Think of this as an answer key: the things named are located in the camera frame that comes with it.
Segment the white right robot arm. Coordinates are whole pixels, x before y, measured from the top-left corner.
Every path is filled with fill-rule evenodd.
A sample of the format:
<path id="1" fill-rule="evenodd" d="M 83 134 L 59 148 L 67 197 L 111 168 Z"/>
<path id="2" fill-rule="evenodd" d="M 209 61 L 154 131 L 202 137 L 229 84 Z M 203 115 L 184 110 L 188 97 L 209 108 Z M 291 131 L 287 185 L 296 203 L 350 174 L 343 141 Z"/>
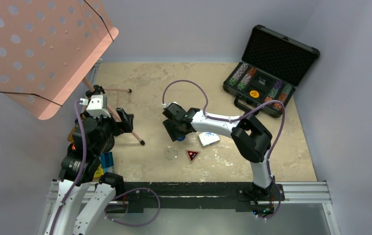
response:
<path id="1" fill-rule="evenodd" d="M 272 194 L 274 177 L 268 165 L 272 134 L 254 115 L 210 117 L 198 108 L 186 111 L 176 102 L 163 104 L 163 115 L 166 117 L 163 125 L 172 141 L 196 132 L 231 138 L 241 156 L 251 163 L 252 193 L 259 199 Z"/>

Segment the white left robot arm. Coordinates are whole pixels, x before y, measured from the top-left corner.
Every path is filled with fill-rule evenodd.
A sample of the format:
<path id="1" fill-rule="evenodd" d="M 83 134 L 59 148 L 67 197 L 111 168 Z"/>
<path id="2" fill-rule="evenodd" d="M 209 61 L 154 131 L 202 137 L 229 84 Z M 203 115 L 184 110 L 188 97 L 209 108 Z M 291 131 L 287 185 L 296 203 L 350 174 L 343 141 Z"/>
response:
<path id="1" fill-rule="evenodd" d="M 107 172 L 100 178 L 100 191 L 94 193 L 87 205 L 81 208 L 101 164 L 101 154 L 113 148 L 115 137 L 133 131 L 133 114 L 116 108 L 120 116 L 120 120 L 116 121 L 106 106 L 107 98 L 103 94 L 92 94 L 74 102 L 76 129 L 61 162 L 59 190 L 46 227 L 47 235 L 88 234 L 106 204 L 124 195 L 123 177 Z"/>

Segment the orange big blind button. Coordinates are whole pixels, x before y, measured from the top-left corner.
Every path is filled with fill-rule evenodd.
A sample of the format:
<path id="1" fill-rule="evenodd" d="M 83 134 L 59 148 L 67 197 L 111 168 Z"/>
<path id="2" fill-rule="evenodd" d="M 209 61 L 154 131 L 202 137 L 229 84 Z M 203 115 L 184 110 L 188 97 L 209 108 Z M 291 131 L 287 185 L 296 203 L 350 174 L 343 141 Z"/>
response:
<path id="1" fill-rule="evenodd" d="M 260 93 L 259 93 L 259 91 L 257 91 L 257 90 L 251 90 L 251 91 L 249 92 L 249 95 L 250 95 L 251 97 L 253 97 L 253 98 L 259 98 L 259 97 L 260 97 Z"/>

